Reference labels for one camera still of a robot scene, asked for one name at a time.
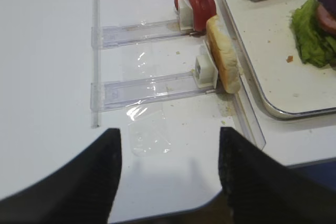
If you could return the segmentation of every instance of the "lettuce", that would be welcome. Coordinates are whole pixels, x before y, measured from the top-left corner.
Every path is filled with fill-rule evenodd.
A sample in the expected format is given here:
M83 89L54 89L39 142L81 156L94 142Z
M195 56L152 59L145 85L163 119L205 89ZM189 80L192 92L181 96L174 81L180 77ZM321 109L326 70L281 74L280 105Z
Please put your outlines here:
M292 16L291 29L296 36L297 48L303 63L324 67L336 57L336 39L318 25L317 0L308 0Z

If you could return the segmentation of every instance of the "crumb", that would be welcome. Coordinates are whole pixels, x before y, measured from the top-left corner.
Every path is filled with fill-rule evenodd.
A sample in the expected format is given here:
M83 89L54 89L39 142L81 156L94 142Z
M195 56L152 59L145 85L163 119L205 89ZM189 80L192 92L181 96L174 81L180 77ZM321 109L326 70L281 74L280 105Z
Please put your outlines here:
M244 75L244 70L243 70L243 68L241 68L240 66L238 66L238 71L239 71L239 74L240 74L241 76Z
M288 56L286 62L291 63L292 61L293 61L293 56L292 55Z

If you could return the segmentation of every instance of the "tomato slice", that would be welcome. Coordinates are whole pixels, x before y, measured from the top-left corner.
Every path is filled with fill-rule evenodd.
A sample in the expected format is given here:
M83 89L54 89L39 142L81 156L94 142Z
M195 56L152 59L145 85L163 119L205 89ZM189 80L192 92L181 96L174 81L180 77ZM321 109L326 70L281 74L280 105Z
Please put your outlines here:
M194 30L203 31L209 18L217 14L214 0L189 0L194 14Z

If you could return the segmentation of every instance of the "white tray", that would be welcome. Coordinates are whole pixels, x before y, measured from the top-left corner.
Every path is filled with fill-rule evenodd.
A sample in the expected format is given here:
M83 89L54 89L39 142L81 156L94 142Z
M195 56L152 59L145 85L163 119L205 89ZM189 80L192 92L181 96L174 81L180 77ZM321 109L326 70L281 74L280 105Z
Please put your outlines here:
M299 58L289 28L306 0L224 0L266 109L278 118L336 111L336 72ZM293 62L287 63L288 56Z

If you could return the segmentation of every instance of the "white plastic pusher block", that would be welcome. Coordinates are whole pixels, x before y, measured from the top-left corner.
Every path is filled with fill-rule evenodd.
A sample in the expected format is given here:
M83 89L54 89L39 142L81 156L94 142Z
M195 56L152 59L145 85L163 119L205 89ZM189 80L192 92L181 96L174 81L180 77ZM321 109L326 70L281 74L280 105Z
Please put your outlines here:
M201 54L196 56L194 79L199 88L217 87L218 69L205 41L201 45Z
M184 0L178 0L179 23L181 30L194 29L193 9Z

